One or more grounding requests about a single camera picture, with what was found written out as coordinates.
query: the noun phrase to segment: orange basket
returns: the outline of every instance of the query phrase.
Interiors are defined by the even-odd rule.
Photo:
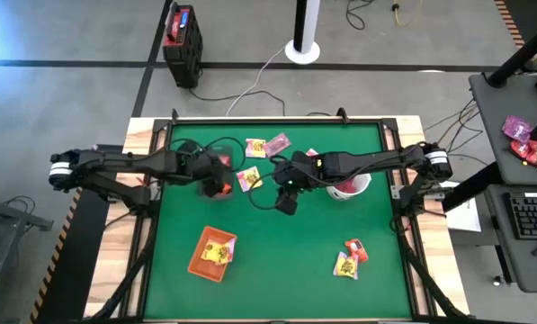
[[[202,260],[200,256],[206,247],[206,243],[212,240],[219,244],[228,243],[231,239],[236,239],[236,235],[225,232],[224,230],[214,229],[213,227],[206,226],[200,235],[198,245],[194,250],[190,264],[188,265],[188,272],[194,275],[199,275],[206,279],[210,279],[214,282],[221,282],[226,267],[228,264],[216,265],[214,261]]]

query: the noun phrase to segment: green table surface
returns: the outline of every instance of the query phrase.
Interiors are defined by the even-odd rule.
[[[221,136],[270,140],[280,132],[295,150],[381,151],[376,124],[178,125],[173,139],[206,145]],[[234,145],[234,163],[242,154]],[[261,175],[268,159],[248,158]],[[237,187],[226,201],[197,194],[196,184],[167,186],[157,229],[146,319],[382,319],[408,318],[410,309],[385,173],[372,174],[368,189],[350,201],[333,200],[325,189],[303,193],[294,216],[254,208]],[[274,204],[276,185],[267,178],[255,191],[259,204]],[[188,273],[205,226],[237,235],[235,255],[221,283]],[[345,241],[360,239],[370,260],[358,280],[333,276]]]

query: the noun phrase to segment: black keyboard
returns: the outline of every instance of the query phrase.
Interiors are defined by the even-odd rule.
[[[537,197],[505,193],[507,210],[517,239],[537,239]]]

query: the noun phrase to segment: concrete floor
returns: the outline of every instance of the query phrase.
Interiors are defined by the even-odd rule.
[[[266,61],[291,38],[291,0],[190,3],[203,33],[204,61]],[[405,19],[413,3],[403,4]],[[0,59],[146,61],[163,4],[164,0],[0,1]],[[345,1],[323,1],[318,62],[485,66],[501,64],[515,50],[491,0],[425,1],[422,16],[404,29],[394,26],[390,6],[390,0],[378,0],[362,9],[367,27],[357,31],[345,20]],[[22,240],[21,265],[0,294],[0,319],[28,318],[67,212],[70,195],[53,192],[47,183],[49,155],[95,143],[122,144],[143,72],[0,67],[0,201],[28,194],[38,203],[36,213],[57,221],[52,231],[31,231]],[[255,75],[252,70],[206,70],[195,92],[207,97],[239,94]],[[289,115],[333,113],[342,106],[353,115],[418,114],[427,126],[469,101],[468,76],[266,70],[258,89],[281,97]],[[169,116],[175,108],[182,116],[221,116],[229,104],[199,101],[178,89],[166,69],[157,68],[141,115]],[[243,99],[233,114],[280,115],[281,108],[274,99],[258,95]],[[479,118],[470,125],[482,127]],[[445,128],[430,130],[427,139],[437,140]],[[465,131],[459,140],[469,135]],[[485,134],[458,153],[493,161]],[[478,162],[458,157],[452,158],[452,165],[454,180],[481,168]],[[495,258],[481,257],[476,248],[463,247],[457,253],[474,315],[537,323],[537,295],[488,284],[490,275],[497,274]]]

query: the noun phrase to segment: wooden table frame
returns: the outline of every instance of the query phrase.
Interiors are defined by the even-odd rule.
[[[362,120],[382,120],[384,122],[384,138],[386,140],[385,149],[394,149],[416,144],[424,140],[422,126],[418,116],[357,116],[350,117],[354,121]],[[134,154],[148,154],[150,151],[159,149],[165,145],[164,127],[169,118],[133,118],[130,120],[124,143],[124,152]],[[181,124],[198,122],[342,122],[341,117],[256,117],[256,118],[178,118]],[[117,180],[126,185],[138,185],[143,175],[118,174]],[[407,181],[413,181],[416,173],[411,170],[395,170],[391,173],[391,181],[395,185],[405,185]],[[435,201],[425,201],[425,208],[428,211],[443,212],[442,205]],[[127,209],[122,203],[114,204],[110,207],[107,222],[112,221],[120,215],[126,213]],[[141,219],[128,216],[117,223],[111,225],[103,233],[94,277],[85,308],[85,316],[92,316],[102,308],[105,301],[111,297],[116,286],[130,268],[130,264],[144,246],[148,229],[156,226],[151,219]],[[446,219],[430,213],[418,215],[412,220],[412,230],[407,232],[407,241],[416,251],[419,258],[427,265],[430,275],[434,278],[444,294],[451,300],[456,308],[468,314],[468,305],[464,296],[460,274],[456,266],[456,260],[452,249],[452,243],[448,233]],[[143,317],[143,310],[138,309],[138,305],[144,303],[148,284],[146,267],[140,270],[130,292],[127,293],[122,304],[128,307],[119,306],[112,316],[132,316],[139,311]],[[443,314],[439,307],[434,306],[434,300],[427,293],[416,271],[411,265],[406,264],[405,273],[413,286],[407,280],[408,289],[413,287],[413,292],[409,292],[411,311],[416,314],[436,315]],[[361,319],[361,320],[384,320],[384,319]]]

